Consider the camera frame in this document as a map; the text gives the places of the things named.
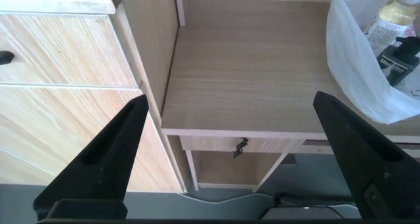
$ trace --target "cable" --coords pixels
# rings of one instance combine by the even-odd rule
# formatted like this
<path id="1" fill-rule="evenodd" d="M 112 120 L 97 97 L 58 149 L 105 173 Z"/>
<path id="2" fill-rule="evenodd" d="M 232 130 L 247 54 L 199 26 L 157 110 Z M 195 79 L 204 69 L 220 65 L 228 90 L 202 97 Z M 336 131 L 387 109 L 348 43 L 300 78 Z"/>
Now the cable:
<path id="1" fill-rule="evenodd" d="M 188 199 L 191 199 L 191 200 L 194 200 L 194 201 L 197 201 L 197 202 L 202 202 L 202 203 L 205 203 L 205 204 L 223 204 L 225 202 L 239 200 L 239 199 L 246 198 L 246 197 L 251 197 L 251 196 L 261 196 L 261 197 L 267 197 L 267 198 L 273 199 L 273 197 L 270 196 L 270 195 L 259 194 L 259 193 L 246 194 L 246 195 L 243 195 L 243 196 L 239 196 L 239 197 L 235 197 L 235 198 L 229 198 L 227 200 L 222 200 L 222 201 L 207 201 L 207 200 L 202 200 L 202 199 L 199 199 L 199 198 L 194 198 L 194 197 L 191 197 L 191 196 L 188 196 L 188 195 L 185 195 L 185 194 L 178 194 L 178 195 L 182 196 L 184 198 L 188 198 Z"/>

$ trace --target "black drawer handle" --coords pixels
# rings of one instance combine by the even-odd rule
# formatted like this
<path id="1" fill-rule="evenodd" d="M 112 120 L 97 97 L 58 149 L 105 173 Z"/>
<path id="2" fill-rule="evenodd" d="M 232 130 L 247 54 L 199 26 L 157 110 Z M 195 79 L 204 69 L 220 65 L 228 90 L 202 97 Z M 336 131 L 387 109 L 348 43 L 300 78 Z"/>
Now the black drawer handle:
<path id="1" fill-rule="evenodd" d="M 242 139 L 243 139 L 243 141 L 240 142 L 238 145 L 236 145 L 236 151 L 234 152 L 234 158 L 243 154 L 242 148 L 248 145 L 248 139 L 247 138 L 242 138 Z"/>
<path id="2" fill-rule="evenodd" d="M 9 51 L 0 51 L 0 65 L 12 62 L 14 54 Z"/>

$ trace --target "bottle label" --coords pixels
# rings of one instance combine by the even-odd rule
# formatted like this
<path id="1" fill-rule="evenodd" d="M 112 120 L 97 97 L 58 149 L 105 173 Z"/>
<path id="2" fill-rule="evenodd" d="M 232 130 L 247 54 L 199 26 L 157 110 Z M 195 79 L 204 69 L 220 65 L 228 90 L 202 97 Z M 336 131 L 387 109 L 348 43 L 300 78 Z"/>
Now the bottle label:
<path id="1" fill-rule="evenodd" d="M 375 56 L 395 42 L 395 38 L 404 33 L 408 26 L 402 26 L 383 20 L 377 15 L 364 31 Z"/>

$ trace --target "cabinet top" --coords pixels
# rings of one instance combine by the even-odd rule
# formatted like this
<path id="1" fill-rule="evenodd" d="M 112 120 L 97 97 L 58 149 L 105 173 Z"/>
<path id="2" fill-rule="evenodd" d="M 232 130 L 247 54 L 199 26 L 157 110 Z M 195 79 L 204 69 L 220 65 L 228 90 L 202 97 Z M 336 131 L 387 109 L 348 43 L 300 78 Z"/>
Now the cabinet top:
<path id="1" fill-rule="evenodd" d="M 1 12 L 114 14 L 120 0 L 0 0 Z"/>

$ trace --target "desk surface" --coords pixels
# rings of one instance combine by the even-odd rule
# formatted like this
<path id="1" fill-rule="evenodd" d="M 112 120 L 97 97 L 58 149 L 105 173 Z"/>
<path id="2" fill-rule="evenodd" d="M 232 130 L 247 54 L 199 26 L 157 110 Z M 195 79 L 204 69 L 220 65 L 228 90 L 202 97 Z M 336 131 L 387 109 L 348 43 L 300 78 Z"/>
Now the desk surface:
<path id="1" fill-rule="evenodd" d="M 329 3 L 190 0 L 178 33 L 162 128 L 170 135 L 325 139 L 317 91 L 357 111 L 327 67 Z M 368 120 L 399 143 L 420 143 L 420 117 Z"/>

